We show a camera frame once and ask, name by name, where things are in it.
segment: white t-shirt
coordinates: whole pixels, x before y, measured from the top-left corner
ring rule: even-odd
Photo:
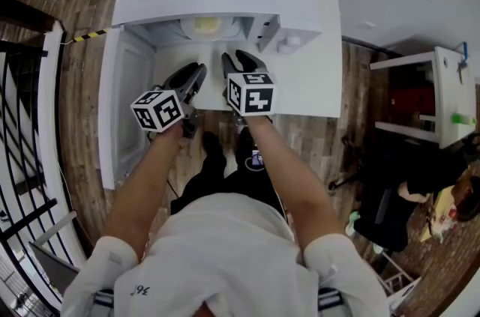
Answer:
[[[101,238],[61,314],[88,316],[95,293],[113,289],[115,317],[187,317],[203,302],[217,317],[318,316],[319,288],[337,289],[353,316],[389,316],[385,292],[347,237],[323,236],[302,255],[275,209],[217,193],[170,217],[140,264],[124,241]]]

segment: shirt sleeve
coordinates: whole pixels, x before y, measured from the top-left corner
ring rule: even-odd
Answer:
[[[374,271],[344,235],[326,235],[308,244],[305,264],[319,273],[320,286],[337,289],[353,317],[390,316],[386,294]]]
[[[62,316],[89,316],[95,293],[113,289],[117,278],[137,265],[137,255],[130,245],[119,238],[102,237],[65,291]]]

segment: hand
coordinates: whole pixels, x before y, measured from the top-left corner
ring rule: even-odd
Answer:
[[[174,139],[179,141],[183,136],[183,126],[182,121],[176,122],[170,128],[165,130],[165,132],[157,133],[155,139]]]
[[[429,205],[427,207],[427,218],[434,223],[435,220],[437,219],[437,211],[435,210],[435,207],[432,205]]]
[[[249,127],[261,127],[262,125],[271,126],[272,123],[267,116],[245,116],[245,121]]]

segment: cable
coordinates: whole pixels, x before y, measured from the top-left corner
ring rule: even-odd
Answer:
[[[68,41],[67,43],[60,43],[60,44],[61,45],[68,45],[68,44],[71,44],[71,43],[78,43],[80,41],[88,40],[89,38],[98,37],[98,36],[101,36],[102,34],[107,33],[109,31],[109,29],[110,28],[105,28],[105,29],[102,29],[100,31],[90,32],[88,34],[84,34],[83,36],[74,37],[72,40]]]
[[[70,205],[72,207],[72,209],[76,212],[76,214],[78,215],[78,211],[75,210],[75,208],[73,207],[73,204],[72,204],[72,200],[71,200],[71,197],[70,197],[70,190],[68,189],[68,184],[67,184],[67,179],[65,178],[65,175],[63,174],[63,171],[62,171],[62,168],[60,167],[60,163],[57,161],[57,164],[58,164],[58,170],[60,171],[61,173],[61,176],[63,177],[63,182],[65,182],[65,186],[67,187],[67,193],[68,193],[68,197],[69,197],[69,202],[70,202]],[[85,233],[85,236],[87,237],[87,240],[90,242],[90,244],[94,247],[95,244],[93,243],[93,241],[91,240],[88,232],[86,231],[85,227],[83,226],[83,224],[80,222],[80,219],[79,217],[76,218],[76,221],[78,223],[78,225],[80,226],[80,228],[82,228],[83,230],[83,233]]]
[[[177,194],[177,192],[173,189],[170,181],[166,180],[166,183],[169,185],[170,189],[172,190],[172,192],[174,192],[175,196],[177,196],[177,199],[180,198],[180,196]]]

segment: white cabinet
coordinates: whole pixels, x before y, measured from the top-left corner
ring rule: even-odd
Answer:
[[[148,146],[130,104],[151,88],[154,62],[154,47],[131,28],[107,33],[98,105],[100,166],[107,189],[115,189]]]
[[[219,40],[194,42],[182,18],[233,17]],[[280,86],[277,113],[338,117],[341,30],[338,0],[117,0],[100,78],[98,143],[103,186],[115,189],[148,140],[131,103],[180,67],[205,64],[198,109],[228,109],[221,55],[242,49],[265,62]]]
[[[420,117],[421,120],[433,121],[435,132],[381,121],[377,121],[375,127],[388,132],[435,142],[439,144],[440,148],[446,148],[475,131],[475,124],[452,123],[454,113],[476,118],[475,80],[470,67],[471,60],[467,62],[465,69],[459,71],[458,68],[462,60],[463,56],[460,53],[436,46],[433,52],[370,64],[371,70],[409,64],[430,64],[435,90],[435,115]]]

